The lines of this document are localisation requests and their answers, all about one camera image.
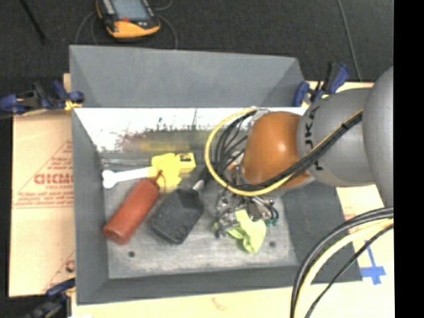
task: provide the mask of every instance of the handheld device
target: handheld device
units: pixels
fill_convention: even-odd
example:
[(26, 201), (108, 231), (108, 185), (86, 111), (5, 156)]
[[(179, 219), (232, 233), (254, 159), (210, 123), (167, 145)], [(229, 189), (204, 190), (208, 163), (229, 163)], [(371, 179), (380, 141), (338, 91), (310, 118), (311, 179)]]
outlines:
[(107, 32), (117, 40), (137, 40), (160, 29), (147, 0), (96, 0), (96, 9)]

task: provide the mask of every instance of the yellow plastic object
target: yellow plastic object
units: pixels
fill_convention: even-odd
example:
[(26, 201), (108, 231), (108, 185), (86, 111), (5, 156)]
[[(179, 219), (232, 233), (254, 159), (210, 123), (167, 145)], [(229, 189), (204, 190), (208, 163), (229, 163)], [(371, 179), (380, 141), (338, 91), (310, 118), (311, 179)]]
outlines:
[(196, 167), (193, 153), (165, 153), (152, 158), (152, 166), (162, 171), (163, 178), (158, 179), (161, 190), (176, 187), (180, 182), (181, 172), (190, 172)]
[(266, 236), (266, 225), (262, 220), (252, 221), (246, 210), (236, 212), (239, 227), (228, 230), (232, 237), (242, 240), (244, 249), (249, 253), (257, 253)]
[(117, 28), (117, 32), (114, 32), (109, 27), (106, 27), (107, 32), (109, 32), (111, 36), (114, 36), (115, 38), (119, 39), (139, 38), (141, 36), (146, 36), (155, 33), (160, 28), (160, 26), (156, 26), (150, 29), (144, 29), (128, 21), (117, 21), (114, 25)]
[(180, 159), (181, 172), (188, 173), (196, 168), (196, 161), (193, 153), (179, 153), (177, 157)]

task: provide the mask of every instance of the red bottle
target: red bottle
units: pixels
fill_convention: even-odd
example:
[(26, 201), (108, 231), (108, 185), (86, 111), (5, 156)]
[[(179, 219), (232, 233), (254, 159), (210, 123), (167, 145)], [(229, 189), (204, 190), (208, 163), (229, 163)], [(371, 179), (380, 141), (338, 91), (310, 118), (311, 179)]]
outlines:
[(158, 176), (154, 180), (141, 180), (133, 187), (103, 227), (103, 233), (108, 239), (119, 245), (129, 241), (159, 198), (159, 185), (156, 183)]

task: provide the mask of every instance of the cardboard sheet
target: cardboard sheet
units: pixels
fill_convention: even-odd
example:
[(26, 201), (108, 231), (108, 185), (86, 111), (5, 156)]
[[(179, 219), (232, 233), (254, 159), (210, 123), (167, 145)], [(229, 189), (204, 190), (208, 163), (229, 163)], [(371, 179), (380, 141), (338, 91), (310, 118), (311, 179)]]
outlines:
[(9, 295), (43, 294), (74, 276), (70, 115), (16, 117)]

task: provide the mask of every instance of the gray bin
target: gray bin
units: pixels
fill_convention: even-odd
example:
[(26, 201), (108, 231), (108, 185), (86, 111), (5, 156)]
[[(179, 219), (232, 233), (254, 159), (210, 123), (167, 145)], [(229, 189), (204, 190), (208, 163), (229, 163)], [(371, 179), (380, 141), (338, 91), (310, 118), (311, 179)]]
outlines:
[[(303, 80), (295, 58), (112, 46), (71, 46), (70, 73), (72, 89), (85, 94), (85, 108), (113, 112), (113, 108), (208, 107), (217, 109), (217, 120), (221, 119), (219, 109), (225, 107), (290, 107), (293, 93)], [(273, 230), (277, 237), (269, 238), (282, 239), (286, 253), (280, 260), (249, 262), (244, 256), (238, 266), (225, 267), (223, 262), (196, 267), (193, 260), (199, 252), (194, 248), (186, 253), (187, 263), (192, 263), (190, 270), (140, 271), (142, 260), (134, 266), (129, 260), (134, 254), (129, 256), (124, 248), (114, 249), (101, 232), (111, 211), (108, 204), (122, 197), (105, 192), (101, 186), (102, 161), (108, 152), (96, 146), (78, 112), (73, 114), (72, 126), (79, 304), (290, 286), (307, 251), (343, 221), (334, 189), (312, 183), (281, 198), (282, 220)], [(264, 254), (275, 248), (269, 243), (265, 242)], [(154, 258), (152, 249), (149, 252), (140, 244), (140, 250), (136, 250), (137, 246), (131, 246), (136, 256), (150, 253), (149, 258)], [(162, 251), (158, 258), (163, 258), (164, 247), (158, 250)], [(207, 256), (207, 244), (202, 253)], [(348, 246), (330, 265), (340, 268), (351, 253)], [(172, 253), (166, 257), (171, 264)], [(214, 250), (213, 257), (225, 261), (235, 256), (227, 252), (217, 256)], [(318, 280), (329, 280), (331, 274), (323, 272)], [(357, 279), (357, 267), (341, 278)]]

